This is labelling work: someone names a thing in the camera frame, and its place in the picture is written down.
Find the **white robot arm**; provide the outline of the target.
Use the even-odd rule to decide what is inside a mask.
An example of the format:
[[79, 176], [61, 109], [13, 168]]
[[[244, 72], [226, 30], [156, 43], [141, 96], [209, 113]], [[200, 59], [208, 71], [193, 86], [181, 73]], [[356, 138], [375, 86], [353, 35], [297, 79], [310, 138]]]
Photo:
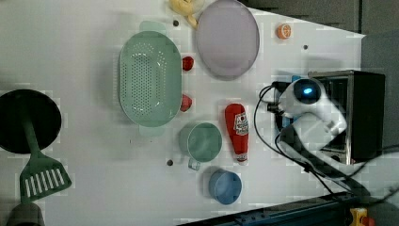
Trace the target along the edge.
[[278, 110], [293, 120], [281, 129], [278, 144], [283, 153], [305, 165], [310, 172], [327, 178], [358, 196], [370, 192], [345, 174], [345, 165], [322, 153], [347, 128], [342, 111], [327, 97], [318, 80], [302, 78], [292, 82], [280, 95]]

